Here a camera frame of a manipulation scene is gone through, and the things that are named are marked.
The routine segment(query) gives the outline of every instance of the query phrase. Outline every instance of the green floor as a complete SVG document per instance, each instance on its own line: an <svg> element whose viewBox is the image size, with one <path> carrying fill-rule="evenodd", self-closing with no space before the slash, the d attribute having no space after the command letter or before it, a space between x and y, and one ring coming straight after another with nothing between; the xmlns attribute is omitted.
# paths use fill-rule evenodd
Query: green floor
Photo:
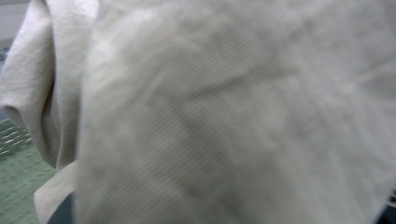
<svg viewBox="0 0 396 224"><path fill-rule="evenodd" d="M42 161L26 132L0 123L0 223L38 223L33 195L55 171Z"/></svg>

